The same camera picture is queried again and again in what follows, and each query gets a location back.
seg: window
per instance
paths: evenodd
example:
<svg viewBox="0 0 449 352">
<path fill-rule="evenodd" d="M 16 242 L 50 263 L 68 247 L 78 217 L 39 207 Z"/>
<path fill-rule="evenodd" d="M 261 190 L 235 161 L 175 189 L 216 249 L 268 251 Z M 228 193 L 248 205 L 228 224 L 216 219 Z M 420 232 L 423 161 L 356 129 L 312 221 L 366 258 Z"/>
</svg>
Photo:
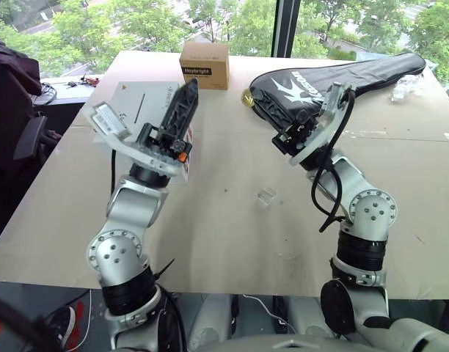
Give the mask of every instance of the window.
<svg viewBox="0 0 449 352">
<path fill-rule="evenodd" d="M 247 56 L 414 51 L 449 83 L 449 0 L 0 0 L 0 40 L 37 59 L 42 77 L 103 73 L 120 50 L 179 52 L 195 40 Z"/>
</svg>

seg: black shoe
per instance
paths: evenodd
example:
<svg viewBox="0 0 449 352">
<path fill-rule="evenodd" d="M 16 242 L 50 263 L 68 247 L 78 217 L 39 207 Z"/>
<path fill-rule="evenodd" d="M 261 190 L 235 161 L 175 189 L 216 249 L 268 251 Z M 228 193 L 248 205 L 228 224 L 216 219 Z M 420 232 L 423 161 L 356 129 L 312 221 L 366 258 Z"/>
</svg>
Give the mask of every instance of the black shoe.
<svg viewBox="0 0 449 352">
<path fill-rule="evenodd" d="M 62 348 L 65 347 L 66 342 L 73 331 L 75 318 L 75 310 L 73 308 L 62 307 L 54 313 L 48 324 L 48 330 Z"/>
</svg>

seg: desk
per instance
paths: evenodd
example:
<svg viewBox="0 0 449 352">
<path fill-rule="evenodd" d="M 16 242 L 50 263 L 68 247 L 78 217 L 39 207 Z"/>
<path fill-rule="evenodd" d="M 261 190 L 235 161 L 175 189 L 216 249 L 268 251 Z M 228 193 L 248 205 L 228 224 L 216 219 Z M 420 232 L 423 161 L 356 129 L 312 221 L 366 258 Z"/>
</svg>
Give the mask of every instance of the desk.
<svg viewBox="0 0 449 352">
<path fill-rule="evenodd" d="M 179 81 L 178 54 L 124 51 L 88 105 L 118 81 Z M 230 89 L 201 90 L 188 185 L 171 185 L 145 234 L 153 270 L 180 292 L 318 296 L 330 279 L 338 226 L 310 201 L 310 182 L 271 143 L 273 130 L 240 101 L 257 75 L 327 60 L 230 57 Z M 338 147 L 399 207 L 384 266 L 390 298 L 449 298 L 449 99 L 426 69 L 424 96 L 390 102 L 392 87 L 357 98 Z M 98 287 L 85 250 L 102 227 L 110 161 L 80 114 L 0 238 L 0 281 Z M 260 206 L 259 190 L 277 198 Z"/>
</svg>

